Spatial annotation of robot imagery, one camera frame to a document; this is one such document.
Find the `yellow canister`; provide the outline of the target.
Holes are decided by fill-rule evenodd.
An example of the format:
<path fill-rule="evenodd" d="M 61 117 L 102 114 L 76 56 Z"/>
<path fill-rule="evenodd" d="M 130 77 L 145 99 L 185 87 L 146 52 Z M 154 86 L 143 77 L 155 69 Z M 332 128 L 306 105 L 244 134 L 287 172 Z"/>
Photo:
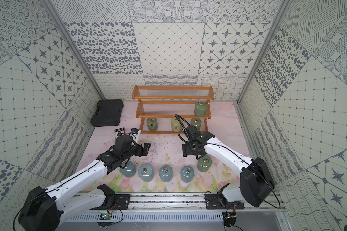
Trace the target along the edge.
<path fill-rule="evenodd" d="M 175 133 L 179 133 L 183 129 L 182 125 L 176 118 L 171 119 L 171 128 Z"/>

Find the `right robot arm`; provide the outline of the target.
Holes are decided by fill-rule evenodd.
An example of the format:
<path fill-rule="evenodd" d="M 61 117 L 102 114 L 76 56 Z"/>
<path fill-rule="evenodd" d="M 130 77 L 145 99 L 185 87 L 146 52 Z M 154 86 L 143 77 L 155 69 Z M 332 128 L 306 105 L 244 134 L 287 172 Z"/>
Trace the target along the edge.
<path fill-rule="evenodd" d="M 239 176 L 239 185 L 227 183 L 217 192 L 218 203 L 223 208 L 242 200 L 256 208 L 263 202 L 276 209 L 281 208 L 279 199 L 276 206 L 266 201 L 270 194 L 275 194 L 275 182 L 263 159 L 244 156 L 225 145 L 212 133 L 201 133 L 193 125 L 181 129 L 178 136 L 184 142 L 183 156 L 193 155 L 198 160 L 205 155 L 213 156 Z"/>

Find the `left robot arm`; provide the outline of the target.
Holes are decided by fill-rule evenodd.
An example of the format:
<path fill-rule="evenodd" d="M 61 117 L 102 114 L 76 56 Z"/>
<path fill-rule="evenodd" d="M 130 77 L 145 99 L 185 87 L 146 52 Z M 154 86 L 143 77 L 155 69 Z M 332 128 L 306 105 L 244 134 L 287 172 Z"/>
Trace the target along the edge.
<path fill-rule="evenodd" d="M 26 231 L 54 231 L 68 219 L 93 208 L 116 207 L 115 191 L 106 184 L 81 196 L 78 192 L 117 168 L 125 167 L 131 157 L 147 156 L 150 143 L 138 144 L 134 136 L 123 134 L 106 152 L 70 177 L 47 188 L 32 189 L 13 224 Z"/>

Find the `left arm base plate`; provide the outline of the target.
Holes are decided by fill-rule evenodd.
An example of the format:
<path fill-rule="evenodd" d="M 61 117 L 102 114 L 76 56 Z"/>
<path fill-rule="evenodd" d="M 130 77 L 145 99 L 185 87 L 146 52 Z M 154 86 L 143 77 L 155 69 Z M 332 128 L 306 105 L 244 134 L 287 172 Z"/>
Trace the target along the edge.
<path fill-rule="evenodd" d="M 108 196 L 101 206 L 92 208 L 92 210 L 127 210 L 130 198 L 130 194 L 115 194 L 114 196 Z"/>

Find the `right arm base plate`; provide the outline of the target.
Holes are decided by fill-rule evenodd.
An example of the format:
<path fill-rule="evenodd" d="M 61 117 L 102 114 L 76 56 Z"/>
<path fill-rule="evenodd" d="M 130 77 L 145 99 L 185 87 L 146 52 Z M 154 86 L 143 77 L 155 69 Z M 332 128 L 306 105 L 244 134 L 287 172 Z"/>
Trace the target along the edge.
<path fill-rule="evenodd" d="M 237 210 L 245 209 L 243 201 L 234 201 L 228 202 L 224 197 L 219 196 L 214 193 L 205 193 L 204 201 L 206 203 L 206 209 L 215 210 L 215 209 L 228 209 L 228 210 Z"/>

